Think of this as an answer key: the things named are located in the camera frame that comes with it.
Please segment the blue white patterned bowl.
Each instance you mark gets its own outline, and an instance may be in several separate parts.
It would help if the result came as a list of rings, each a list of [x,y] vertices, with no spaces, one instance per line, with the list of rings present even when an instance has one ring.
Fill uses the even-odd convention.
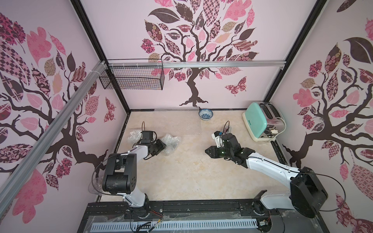
[[[202,120],[210,120],[213,117],[213,111],[210,109],[200,109],[198,115]]]

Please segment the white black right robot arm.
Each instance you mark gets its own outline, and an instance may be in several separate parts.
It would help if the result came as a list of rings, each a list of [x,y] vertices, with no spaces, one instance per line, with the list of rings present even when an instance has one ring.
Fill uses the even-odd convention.
[[[289,167],[253,149],[243,148],[232,133],[216,131],[211,136],[216,144],[205,150],[210,158],[227,159],[246,169],[261,172],[287,188],[284,192],[273,193],[262,190],[252,203],[257,215],[262,215],[264,210],[288,209],[314,218],[320,212],[328,194],[312,169]]]

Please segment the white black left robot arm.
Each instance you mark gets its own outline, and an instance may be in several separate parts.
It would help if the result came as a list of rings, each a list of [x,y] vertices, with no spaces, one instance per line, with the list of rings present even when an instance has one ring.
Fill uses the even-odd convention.
[[[166,144],[155,131],[142,131],[140,140],[127,152],[111,154],[102,181],[104,194],[121,196],[130,207],[145,207],[148,197],[137,185],[137,163],[158,155]]]

